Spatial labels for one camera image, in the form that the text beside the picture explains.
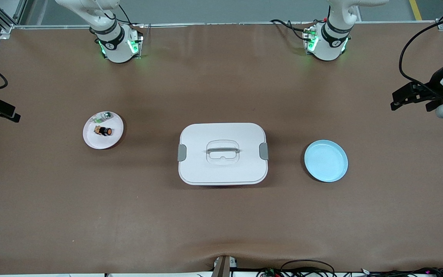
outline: light blue plate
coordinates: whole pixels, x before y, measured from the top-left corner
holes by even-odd
[[[309,173],[323,182],[338,181],[348,170],[345,151],[330,140],[318,140],[309,145],[304,162]]]

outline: clear plastic bottle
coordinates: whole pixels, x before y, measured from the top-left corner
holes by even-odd
[[[92,122],[95,123],[102,123],[106,121],[107,119],[110,119],[112,117],[112,114],[110,112],[100,112],[94,116],[92,116]]]

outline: white storage box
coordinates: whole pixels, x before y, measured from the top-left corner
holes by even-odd
[[[190,185],[257,184],[268,173],[266,134],[253,123],[189,125],[177,160],[179,176]]]

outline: yellow tape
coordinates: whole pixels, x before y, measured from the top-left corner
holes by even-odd
[[[415,15],[416,20],[422,20],[420,10],[418,9],[418,5],[416,4],[416,0],[410,0],[411,9],[413,10],[413,14]]]

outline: white plate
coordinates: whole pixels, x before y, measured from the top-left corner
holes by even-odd
[[[323,182],[338,181],[348,170],[345,151],[330,140],[318,140],[309,145],[304,162],[309,173]]]
[[[116,144],[123,136],[124,123],[122,118],[115,112],[110,113],[112,114],[112,117],[102,123],[91,122],[91,117],[88,118],[88,121],[85,123],[85,126],[83,127],[83,140],[85,140],[86,144],[91,148],[107,149],[109,147],[113,147],[114,144]],[[112,135],[106,137],[104,135],[96,134],[93,130],[97,125],[105,128],[111,128]]]

